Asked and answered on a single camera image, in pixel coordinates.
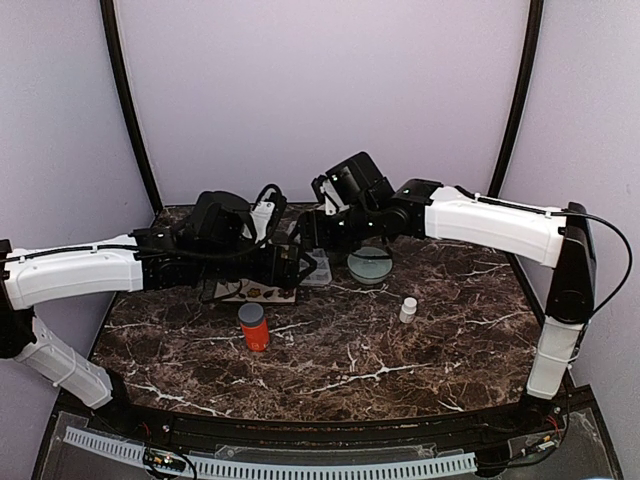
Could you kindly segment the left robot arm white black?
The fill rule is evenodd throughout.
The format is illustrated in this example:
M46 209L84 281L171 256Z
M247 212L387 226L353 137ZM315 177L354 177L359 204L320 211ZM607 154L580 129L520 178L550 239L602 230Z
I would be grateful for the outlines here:
M196 287L251 280L290 290L317 263L295 244L272 241L286 209L273 184L250 203L224 191L201 193L173 227L137 229L92 243L14 249L1 242L1 356L23 363L85 406L120 436L141 427L121 377L60 340L35 314L48 301L103 292Z

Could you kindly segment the clear plastic pill organizer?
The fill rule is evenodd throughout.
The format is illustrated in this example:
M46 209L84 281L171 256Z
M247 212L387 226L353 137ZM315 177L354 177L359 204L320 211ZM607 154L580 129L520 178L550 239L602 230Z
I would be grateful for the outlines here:
M324 249L314 249L308 255L316 261L316 269L301 283L301 286L323 287L333 280L328 254Z

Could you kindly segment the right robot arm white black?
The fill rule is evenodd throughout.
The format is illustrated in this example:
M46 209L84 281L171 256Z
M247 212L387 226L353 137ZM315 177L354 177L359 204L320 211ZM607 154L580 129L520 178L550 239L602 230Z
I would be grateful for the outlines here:
M546 400L557 394L595 311L596 259L581 204L531 206L423 179L394 189L366 152L316 177L312 188L321 205L302 213L291 234L308 249L346 251L373 237L404 235L468 242L551 268L528 397L511 410L510 424L530 434L547 420Z

